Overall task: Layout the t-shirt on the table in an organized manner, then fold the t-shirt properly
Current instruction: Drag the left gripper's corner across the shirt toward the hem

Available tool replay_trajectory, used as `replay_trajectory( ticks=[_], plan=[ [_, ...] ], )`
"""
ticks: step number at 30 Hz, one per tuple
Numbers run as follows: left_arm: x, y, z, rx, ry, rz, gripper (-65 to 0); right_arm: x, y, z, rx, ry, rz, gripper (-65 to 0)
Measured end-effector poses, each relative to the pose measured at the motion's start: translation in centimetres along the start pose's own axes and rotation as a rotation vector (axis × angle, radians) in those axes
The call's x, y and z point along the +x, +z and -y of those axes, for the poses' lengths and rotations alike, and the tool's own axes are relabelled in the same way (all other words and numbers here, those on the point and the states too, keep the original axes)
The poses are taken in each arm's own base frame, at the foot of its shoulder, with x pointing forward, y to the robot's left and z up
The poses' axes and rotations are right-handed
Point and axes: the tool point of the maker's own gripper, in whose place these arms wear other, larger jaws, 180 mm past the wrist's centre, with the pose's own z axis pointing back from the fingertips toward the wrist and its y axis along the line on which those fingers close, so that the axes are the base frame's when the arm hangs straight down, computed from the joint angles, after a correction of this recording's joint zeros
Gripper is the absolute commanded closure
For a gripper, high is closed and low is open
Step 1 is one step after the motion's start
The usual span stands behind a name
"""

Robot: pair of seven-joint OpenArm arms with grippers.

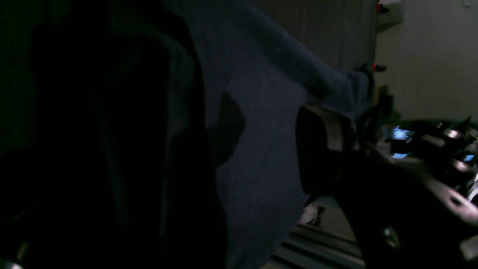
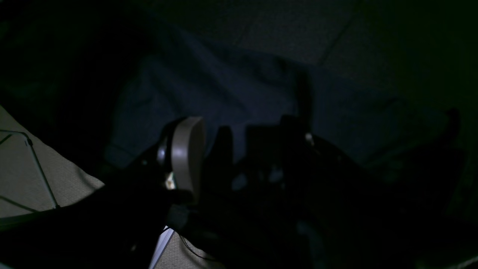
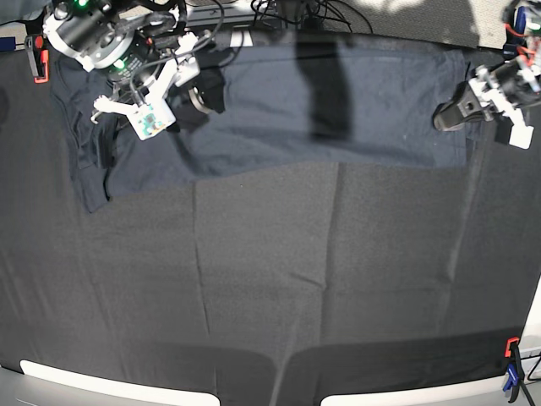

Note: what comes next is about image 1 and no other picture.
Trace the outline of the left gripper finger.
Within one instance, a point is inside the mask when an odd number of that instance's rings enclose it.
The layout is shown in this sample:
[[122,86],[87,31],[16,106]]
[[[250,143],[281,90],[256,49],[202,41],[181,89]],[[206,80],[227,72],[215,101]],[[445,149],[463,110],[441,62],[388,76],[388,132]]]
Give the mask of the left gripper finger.
[[465,197],[392,163],[326,109],[300,108],[295,129],[304,192],[336,199],[367,269],[477,268],[477,207]]

